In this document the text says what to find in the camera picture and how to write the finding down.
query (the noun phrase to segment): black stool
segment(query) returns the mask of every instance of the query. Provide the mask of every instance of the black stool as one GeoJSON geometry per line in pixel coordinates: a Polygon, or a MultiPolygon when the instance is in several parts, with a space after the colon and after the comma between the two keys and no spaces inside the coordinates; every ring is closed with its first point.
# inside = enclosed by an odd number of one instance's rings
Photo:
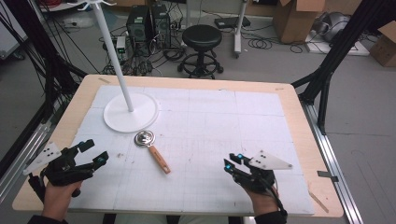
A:
{"type": "Polygon", "coordinates": [[[182,39],[187,46],[198,53],[188,55],[177,67],[178,72],[184,70],[190,74],[189,77],[212,76],[215,79],[213,73],[224,71],[224,68],[215,59],[216,54],[213,52],[213,48],[219,45],[222,39],[220,30],[210,25],[193,25],[183,32],[182,39]],[[205,54],[207,51],[211,51],[212,55],[205,54]],[[197,57],[196,62],[187,62],[192,57],[197,57]],[[205,62],[205,57],[210,59],[209,63],[205,62]],[[210,65],[214,65],[214,68],[209,70],[208,66],[210,65]]]}

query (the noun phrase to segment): hand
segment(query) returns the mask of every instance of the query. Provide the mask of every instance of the hand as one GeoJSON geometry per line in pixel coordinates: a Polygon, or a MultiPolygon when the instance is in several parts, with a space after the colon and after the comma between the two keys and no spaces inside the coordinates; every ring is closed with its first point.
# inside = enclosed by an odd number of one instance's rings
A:
{"type": "Polygon", "coordinates": [[[81,183],[82,181],[79,181],[67,186],[55,187],[49,182],[46,188],[44,209],[41,216],[63,221],[66,217],[72,193],[75,189],[81,187],[81,183]]]}
{"type": "MultiPolygon", "coordinates": [[[[244,190],[247,192],[247,195],[250,197],[250,200],[253,203],[253,211],[254,215],[260,216],[263,214],[267,213],[272,213],[278,211],[278,207],[276,204],[276,200],[274,199],[273,196],[271,195],[266,195],[266,194],[259,194],[255,193],[249,189],[244,190]]],[[[273,187],[274,192],[277,195],[277,190],[276,188],[273,187]]]]}

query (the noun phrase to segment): gray floor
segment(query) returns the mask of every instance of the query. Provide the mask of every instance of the gray floor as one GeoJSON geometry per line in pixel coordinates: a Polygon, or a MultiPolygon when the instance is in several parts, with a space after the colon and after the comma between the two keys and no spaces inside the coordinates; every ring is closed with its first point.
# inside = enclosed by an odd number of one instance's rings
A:
{"type": "MultiPolygon", "coordinates": [[[[201,23],[213,24],[214,16],[204,16],[201,23]]],[[[125,23],[124,17],[107,13],[109,29],[125,23]]],[[[251,19],[250,29],[269,24],[265,19],[251,19]]],[[[272,28],[257,31],[267,37],[275,36],[272,28]]],[[[70,34],[93,64],[102,70],[106,52],[98,41],[97,26],[70,34]]],[[[72,61],[81,69],[95,73],[77,49],[64,41],[72,61]]],[[[363,42],[370,48],[372,43],[363,42]]],[[[243,40],[239,59],[233,55],[233,36],[223,34],[215,49],[224,73],[216,79],[258,82],[291,83],[314,72],[325,55],[293,53],[289,46],[273,45],[271,49],[253,49],[243,40]]],[[[165,63],[158,69],[164,77],[186,77],[177,72],[176,63],[165,63]]],[[[347,56],[332,79],[327,133],[341,165],[348,186],[365,223],[393,223],[396,220],[396,68],[385,68],[371,56],[347,56]]],[[[44,101],[38,79],[29,60],[8,59],[0,63],[0,158],[10,148],[27,122],[44,101]]],[[[2,223],[25,223],[32,213],[12,210],[12,200],[23,177],[0,205],[2,223]]],[[[70,214],[69,223],[101,223],[100,214],[70,214]]],[[[340,218],[291,217],[289,223],[347,223],[340,218]]]]}

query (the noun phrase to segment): white pole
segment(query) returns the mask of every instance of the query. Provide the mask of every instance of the white pole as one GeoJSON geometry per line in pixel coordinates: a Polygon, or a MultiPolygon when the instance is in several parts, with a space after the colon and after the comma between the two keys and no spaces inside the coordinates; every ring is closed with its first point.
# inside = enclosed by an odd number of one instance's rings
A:
{"type": "Polygon", "coordinates": [[[102,7],[100,4],[91,4],[93,11],[95,13],[96,19],[98,20],[100,30],[102,31],[103,39],[105,40],[108,54],[110,55],[111,63],[113,64],[114,70],[116,71],[117,78],[119,79],[119,83],[122,89],[122,93],[124,95],[126,104],[128,105],[129,112],[134,112],[134,108],[132,107],[131,97],[129,95],[128,89],[125,84],[125,79],[123,77],[119,59],[117,58],[116,51],[114,50],[113,41],[111,40],[110,33],[107,28],[105,16],[102,12],[102,7]]]}

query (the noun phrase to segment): black pole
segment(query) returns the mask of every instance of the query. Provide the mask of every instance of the black pole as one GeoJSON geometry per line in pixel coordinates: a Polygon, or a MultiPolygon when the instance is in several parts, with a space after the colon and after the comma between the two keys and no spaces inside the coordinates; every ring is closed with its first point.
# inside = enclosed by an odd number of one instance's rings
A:
{"type": "Polygon", "coordinates": [[[314,103],[315,98],[321,92],[318,126],[322,134],[326,134],[325,117],[332,75],[386,1],[362,0],[318,70],[291,83],[294,88],[297,88],[309,82],[304,92],[299,95],[300,100],[309,105],[314,103]]]}

